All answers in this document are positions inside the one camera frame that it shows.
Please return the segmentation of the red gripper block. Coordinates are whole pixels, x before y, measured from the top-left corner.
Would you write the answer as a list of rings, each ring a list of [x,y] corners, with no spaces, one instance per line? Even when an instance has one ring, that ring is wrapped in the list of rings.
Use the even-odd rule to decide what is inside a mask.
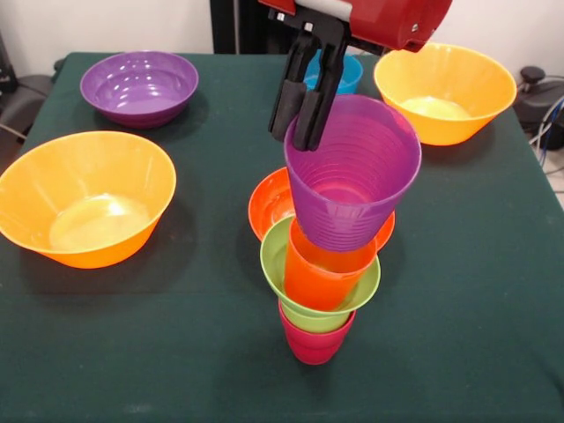
[[[345,49],[376,53],[379,47],[417,52],[427,43],[451,6],[450,0],[264,1],[269,18],[299,30],[278,90],[269,131],[293,141],[299,151],[315,151],[344,69]],[[320,49],[314,90],[305,70]]]

